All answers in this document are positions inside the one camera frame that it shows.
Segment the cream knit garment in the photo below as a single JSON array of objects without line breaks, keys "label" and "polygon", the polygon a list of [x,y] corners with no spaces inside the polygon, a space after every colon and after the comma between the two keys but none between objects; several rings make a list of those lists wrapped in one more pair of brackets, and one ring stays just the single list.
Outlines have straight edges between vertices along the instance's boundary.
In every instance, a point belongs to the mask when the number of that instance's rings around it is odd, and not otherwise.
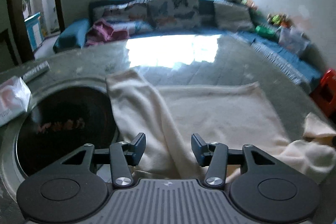
[{"label": "cream knit garment", "polygon": [[191,135],[232,149],[252,144],[299,172],[322,182],[335,168],[335,131],[307,114],[301,139],[291,141],[258,83],[242,86],[154,87],[134,70],[106,77],[112,112],[121,136],[143,132],[146,148],[136,178],[203,178]]}]

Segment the black round induction cooktop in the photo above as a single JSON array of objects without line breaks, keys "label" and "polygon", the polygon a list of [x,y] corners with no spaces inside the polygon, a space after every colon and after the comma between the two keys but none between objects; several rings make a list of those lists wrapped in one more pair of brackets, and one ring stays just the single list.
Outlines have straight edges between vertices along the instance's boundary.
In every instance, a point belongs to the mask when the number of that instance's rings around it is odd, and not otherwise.
[{"label": "black round induction cooktop", "polygon": [[106,92],[78,86],[43,98],[28,113],[18,133],[17,163],[31,176],[85,143],[108,148],[118,138]]}]

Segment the grey remote control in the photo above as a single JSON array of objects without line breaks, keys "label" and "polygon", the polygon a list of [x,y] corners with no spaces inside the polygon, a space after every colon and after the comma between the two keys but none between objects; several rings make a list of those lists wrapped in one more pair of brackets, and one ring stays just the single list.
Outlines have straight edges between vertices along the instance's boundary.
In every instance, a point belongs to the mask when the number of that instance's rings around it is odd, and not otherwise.
[{"label": "grey remote control", "polygon": [[28,82],[36,79],[37,77],[41,76],[42,74],[48,72],[49,70],[50,70],[49,62],[44,61],[44,62],[40,63],[39,65],[37,65],[36,67],[34,67],[33,69],[26,72],[22,76],[22,80],[25,83],[28,83]]}]

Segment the white tissue pack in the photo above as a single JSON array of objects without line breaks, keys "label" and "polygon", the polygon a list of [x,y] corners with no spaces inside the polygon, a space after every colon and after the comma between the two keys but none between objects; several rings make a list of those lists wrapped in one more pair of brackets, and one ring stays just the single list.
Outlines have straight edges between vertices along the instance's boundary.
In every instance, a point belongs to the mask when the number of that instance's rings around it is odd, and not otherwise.
[{"label": "white tissue pack", "polygon": [[11,77],[1,84],[1,126],[25,113],[31,91],[21,77]]}]

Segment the red plastic stool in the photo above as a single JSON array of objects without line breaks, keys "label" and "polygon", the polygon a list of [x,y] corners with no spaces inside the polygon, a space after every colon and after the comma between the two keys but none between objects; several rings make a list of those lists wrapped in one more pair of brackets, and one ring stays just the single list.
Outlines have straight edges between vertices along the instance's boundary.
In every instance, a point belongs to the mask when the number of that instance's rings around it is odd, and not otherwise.
[{"label": "red plastic stool", "polygon": [[335,69],[326,71],[310,97],[327,118],[335,115]]}]

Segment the pink cloth on sofa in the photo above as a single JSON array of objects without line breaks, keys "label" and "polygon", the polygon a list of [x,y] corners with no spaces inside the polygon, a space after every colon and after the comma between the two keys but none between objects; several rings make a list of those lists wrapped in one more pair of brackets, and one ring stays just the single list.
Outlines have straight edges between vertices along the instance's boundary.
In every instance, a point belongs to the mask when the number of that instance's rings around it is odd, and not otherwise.
[{"label": "pink cloth on sofa", "polygon": [[129,31],[124,28],[115,28],[104,19],[96,21],[86,33],[85,47],[102,45],[129,38]]}]

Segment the green bowl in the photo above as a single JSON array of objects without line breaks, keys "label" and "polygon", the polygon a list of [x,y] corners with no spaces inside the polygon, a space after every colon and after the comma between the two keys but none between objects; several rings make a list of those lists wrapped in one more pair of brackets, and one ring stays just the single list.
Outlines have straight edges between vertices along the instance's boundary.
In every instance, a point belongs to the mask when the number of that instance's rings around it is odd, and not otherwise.
[{"label": "green bowl", "polygon": [[276,31],[272,30],[269,27],[264,27],[264,26],[261,26],[261,25],[256,26],[255,32],[256,32],[256,34],[258,34],[259,36],[261,36],[265,39],[277,40]]}]

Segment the clear plastic storage box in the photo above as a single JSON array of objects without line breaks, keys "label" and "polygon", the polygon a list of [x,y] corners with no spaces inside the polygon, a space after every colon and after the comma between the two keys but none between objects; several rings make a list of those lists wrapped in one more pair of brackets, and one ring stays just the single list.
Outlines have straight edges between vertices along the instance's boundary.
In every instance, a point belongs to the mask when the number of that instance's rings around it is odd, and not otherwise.
[{"label": "clear plastic storage box", "polygon": [[290,53],[302,57],[310,47],[311,41],[300,30],[291,27],[280,27],[278,43]]}]

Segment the long butterfly cushion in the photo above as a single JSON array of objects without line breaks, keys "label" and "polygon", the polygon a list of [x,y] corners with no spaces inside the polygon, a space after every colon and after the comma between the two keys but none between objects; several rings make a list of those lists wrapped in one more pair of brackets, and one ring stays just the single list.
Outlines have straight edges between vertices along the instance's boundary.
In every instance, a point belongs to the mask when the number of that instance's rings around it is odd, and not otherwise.
[{"label": "long butterfly cushion", "polygon": [[104,19],[115,30],[128,30],[130,36],[153,32],[147,13],[147,0],[121,5],[105,5],[93,9],[93,22]]}]

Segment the grey plain cushion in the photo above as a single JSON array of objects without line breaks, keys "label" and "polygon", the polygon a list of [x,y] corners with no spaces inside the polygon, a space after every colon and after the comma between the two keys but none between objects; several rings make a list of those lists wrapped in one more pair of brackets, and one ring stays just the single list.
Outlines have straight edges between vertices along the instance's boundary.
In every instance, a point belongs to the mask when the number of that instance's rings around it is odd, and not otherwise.
[{"label": "grey plain cushion", "polygon": [[246,6],[231,2],[214,1],[215,22],[221,30],[252,31],[254,25]]}]

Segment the large butterfly cushion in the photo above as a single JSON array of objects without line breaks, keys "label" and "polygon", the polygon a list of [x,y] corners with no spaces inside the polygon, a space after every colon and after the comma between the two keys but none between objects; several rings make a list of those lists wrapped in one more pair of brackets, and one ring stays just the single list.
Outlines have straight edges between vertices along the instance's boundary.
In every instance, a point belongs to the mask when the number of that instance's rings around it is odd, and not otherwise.
[{"label": "large butterfly cushion", "polygon": [[193,29],[201,25],[198,0],[148,0],[147,13],[157,30]]}]

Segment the green brown plush toys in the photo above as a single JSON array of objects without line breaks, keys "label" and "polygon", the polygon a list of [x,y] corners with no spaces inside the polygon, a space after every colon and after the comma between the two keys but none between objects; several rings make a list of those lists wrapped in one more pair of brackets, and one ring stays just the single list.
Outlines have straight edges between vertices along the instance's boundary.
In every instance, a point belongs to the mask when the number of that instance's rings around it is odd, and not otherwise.
[{"label": "green brown plush toys", "polygon": [[290,17],[286,14],[268,14],[267,22],[276,27],[290,28],[292,26]]}]

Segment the orange plush toy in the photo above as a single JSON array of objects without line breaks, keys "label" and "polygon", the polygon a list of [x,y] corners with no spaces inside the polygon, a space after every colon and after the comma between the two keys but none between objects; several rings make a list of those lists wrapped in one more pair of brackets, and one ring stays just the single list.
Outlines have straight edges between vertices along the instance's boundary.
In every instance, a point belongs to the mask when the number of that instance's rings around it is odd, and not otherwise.
[{"label": "orange plush toy", "polygon": [[241,0],[241,4],[249,7],[250,9],[257,10],[258,6],[255,4],[253,0]]}]

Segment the blue white cabinet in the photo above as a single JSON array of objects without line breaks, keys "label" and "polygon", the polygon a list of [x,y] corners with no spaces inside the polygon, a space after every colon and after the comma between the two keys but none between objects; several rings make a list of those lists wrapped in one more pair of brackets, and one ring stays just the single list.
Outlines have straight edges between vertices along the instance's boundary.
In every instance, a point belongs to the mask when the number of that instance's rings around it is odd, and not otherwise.
[{"label": "blue white cabinet", "polygon": [[31,15],[25,19],[25,26],[29,37],[30,46],[33,52],[42,45],[42,42],[44,40],[41,30],[40,17],[41,13],[37,12],[36,14]]}]

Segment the dark wooden door frame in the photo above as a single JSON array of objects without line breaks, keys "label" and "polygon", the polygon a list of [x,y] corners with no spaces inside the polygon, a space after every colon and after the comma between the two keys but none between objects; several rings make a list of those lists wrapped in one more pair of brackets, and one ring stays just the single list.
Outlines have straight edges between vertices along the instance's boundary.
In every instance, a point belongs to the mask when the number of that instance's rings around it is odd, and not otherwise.
[{"label": "dark wooden door frame", "polygon": [[21,0],[6,0],[11,31],[21,63],[34,60],[22,12]]}]

